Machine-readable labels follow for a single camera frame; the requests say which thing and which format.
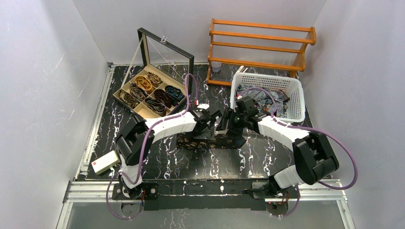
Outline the black gold floral tie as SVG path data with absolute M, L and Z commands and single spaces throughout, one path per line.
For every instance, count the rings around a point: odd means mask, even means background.
M 191 134 L 177 134 L 176 138 L 177 148 L 183 149 L 237 149 L 246 143 L 246 139 L 240 135 L 214 134 L 210 136 L 192 136 Z

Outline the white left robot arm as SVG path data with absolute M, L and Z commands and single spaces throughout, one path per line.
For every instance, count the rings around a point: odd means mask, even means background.
M 135 189 L 142 183 L 141 163 L 153 143 L 180 133 L 201 134 L 221 116 L 218 109 L 207 104 L 160 118 L 135 115 L 115 140 L 122 168 L 120 181 L 127 189 Z

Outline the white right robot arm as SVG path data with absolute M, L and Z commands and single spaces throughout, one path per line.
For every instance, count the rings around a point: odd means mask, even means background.
M 236 108 L 226 108 L 216 130 L 239 135 L 245 128 L 268 136 L 293 152 L 295 164 L 269 177 L 269 189 L 273 192 L 303 183 L 313 185 L 339 168 L 325 134 L 279 121 L 270 112 L 259 111 L 249 96 L 236 100 Z

